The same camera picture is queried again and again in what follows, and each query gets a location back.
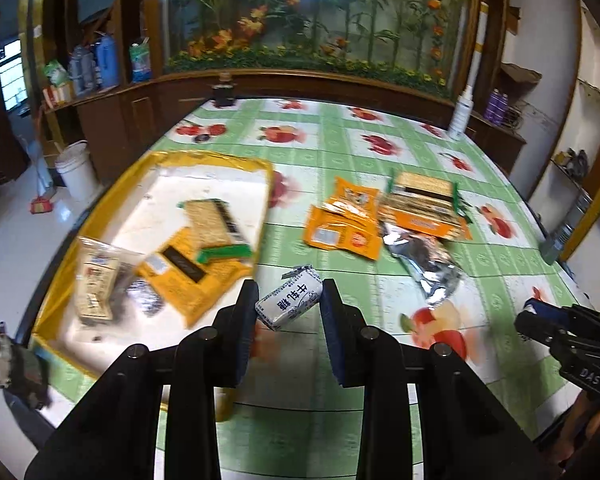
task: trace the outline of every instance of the snack package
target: snack package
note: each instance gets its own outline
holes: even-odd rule
[[[120,284],[133,275],[142,254],[78,236],[74,307],[86,325],[116,323],[123,311]]]
[[[379,190],[374,187],[358,186],[337,176],[333,196],[322,204],[322,208],[355,221],[376,224]]]
[[[52,59],[45,65],[45,75],[49,78],[53,86],[60,86],[71,82],[69,73],[57,59]]]
[[[315,206],[309,212],[302,240],[319,249],[344,249],[371,260],[378,259],[382,246],[376,224],[357,222]]]
[[[322,280],[312,266],[304,266],[284,277],[290,279],[256,303],[260,320],[272,330],[302,316],[320,301]]]
[[[471,239],[458,214],[458,186],[447,180],[403,172],[392,180],[378,207],[380,221],[437,238]]]
[[[144,278],[137,276],[126,287],[126,295],[145,316],[158,314],[164,307],[164,300]]]
[[[251,247],[229,213],[227,202],[217,198],[189,200],[183,208],[192,227],[193,246],[199,252],[198,263],[251,257]]]
[[[240,260],[196,261],[197,247],[190,227],[183,227],[136,269],[164,301],[179,311],[187,328],[213,307],[232,285],[251,273]]]
[[[447,300],[456,291],[462,271],[433,236],[385,222],[382,240],[389,252],[409,271],[429,306]]]

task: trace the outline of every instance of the fruit print tablecloth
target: fruit print tablecloth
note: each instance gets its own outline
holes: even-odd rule
[[[208,149],[267,158],[275,184],[256,280],[261,294],[291,267],[312,264],[334,278],[342,299],[366,322],[401,342],[427,347],[444,332],[520,426],[535,437],[567,408],[577,389],[560,378],[545,347],[524,342],[513,326],[529,297],[553,304],[586,303],[556,264],[537,250],[542,235],[498,168],[464,138],[396,116],[314,101],[254,99],[218,109],[202,105],[155,150]],[[384,188],[395,171],[453,180],[470,205],[473,239],[446,244],[466,279],[435,317],[423,310],[415,282],[388,252],[372,262],[301,241],[307,210],[331,194],[337,175]],[[317,308],[278,334],[274,364],[252,360],[232,418],[218,424],[225,479],[353,478],[362,423],[362,389],[344,390],[331,373]],[[92,381],[52,361],[55,403],[44,413],[58,424]],[[418,405],[409,391],[414,474],[422,476]],[[157,478],[161,478],[166,416],[160,416]],[[396,460],[407,460],[396,457]]]

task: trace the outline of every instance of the apple print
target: apple print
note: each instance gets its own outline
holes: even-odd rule
[[[206,132],[213,137],[226,133],[226,126],[224,124],[212,124],[206,128]]]
[[[269,195],[269,208],[286,207],[302,191],[300,185],[291,177],[279,171],[273,172],[273,185]]]
[[[269,207],[277,206],[280,199],[285,195],[286,190],[285,176],[279,171],[274,171],[273,186],[271,187],[271,195],[269,197]]]
[[[411,334],[414,345],[429,349],[434,343],[446,343],[464,360],[467,344],[458,330],[462,325],[456,306],[445,300],[435,308],[421,308],[411,318],[400,314],[400,326]]]
[[[461,158],[459,158],[455,155],[451,155],[451,153],[440,153],[440,155],[444,156],[445,158],[448,158],[448,160],[450,160],[451,163],[456,168],[458,168],[458,170],[473,171],[471,169],[471,166],[469,166],[464,160],[462,160]]]
[[[305,110],[305,106],[295,99],[286,99],[283,101],[278,101],[278,106],[283,110]]]
[[[304,142],[306,133],[293,126],[270,126],[269,128],[261,127],[260,130],[264,133],[258,137],[258,140],[268,140],[269,142]]]
[[[491,204],[485,204],[476,208],[482,216],[489,222],[489,229],[492,233],[503,238],[513,238],[516,234],[513,227],[503,218],[503,214],[494,208]]]
[[[390,140],[386,140],[384,137],[377,135],[363,135],[362,138],[366,142],[371,142],[370,152],[376,152],[380,155],[398,155],[400,148],[392,143]]]
[[[420,123],[420,126],[427,130],[431,135],[436,136],[439,139],[442,139],[442,135],[438,131],[435,126],[431,126],[430,124]]]
[[[187,121],[186,119],[183,119],[180,122],[184,124],[181,124],[180,126],[176,127],[176,133],[179,135],[186,135],[192,137],[200,136],[201,134],[208,134],[209,136],[216,137],[218,135],[226,133],[226,126],[224,126],[224,124],[212,124],[211,126],[204,127],[200,126],[200,124]]]
[[[382,121],[379,115],[364,108],[349,108],[351,115],[365,121]]]
[[[199,124],[189,123],[189,125],[183,124],[176,127],[176,133],[179,135],[195,136],[201,134],[203,129]]]

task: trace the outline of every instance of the orange snack bag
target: orange snack bag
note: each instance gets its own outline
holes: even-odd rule
[[[344,249],[371,260],[380,255],[382,238],[372,222],[359,222],[312,206],[302,240],[307,245],[325,249]]]
[[[351,220],[376,225],[378,222],[377,198],[379,189],[358,186],[337,176],[333,196],[322,204],[322,208]]]

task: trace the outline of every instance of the window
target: window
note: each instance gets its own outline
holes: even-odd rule
[[[27,98],[22,75],[20,40],[8,43],[0,49],[0,86],[7,110],[18,106]]]

